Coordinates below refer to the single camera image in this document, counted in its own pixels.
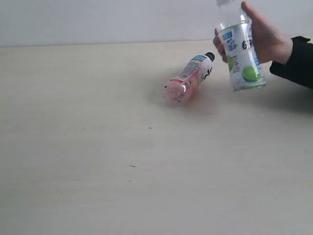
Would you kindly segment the person's open hand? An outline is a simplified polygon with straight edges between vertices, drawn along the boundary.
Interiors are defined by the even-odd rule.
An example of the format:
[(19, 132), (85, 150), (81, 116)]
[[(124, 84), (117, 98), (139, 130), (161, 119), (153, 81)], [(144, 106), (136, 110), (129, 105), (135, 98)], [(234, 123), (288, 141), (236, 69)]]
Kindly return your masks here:
[(252, 20), (254, 50), (261, 64), (269, 61), (285, 65), (292, 53), (293, 41), (275, 29), (255, 8), (243, 1), (242, 10)]

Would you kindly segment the black sleeved forearm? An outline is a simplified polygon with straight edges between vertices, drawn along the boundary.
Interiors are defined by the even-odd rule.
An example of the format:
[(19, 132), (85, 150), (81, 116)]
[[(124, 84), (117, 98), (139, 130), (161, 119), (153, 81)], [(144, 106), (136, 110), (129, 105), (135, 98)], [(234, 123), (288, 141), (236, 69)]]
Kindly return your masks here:
[(285, 65), (272, 62), (270, 73), (306, 88), (313, 88), (313, 44), (310, 39), (297, 36), (292, 38), (291, 56)]

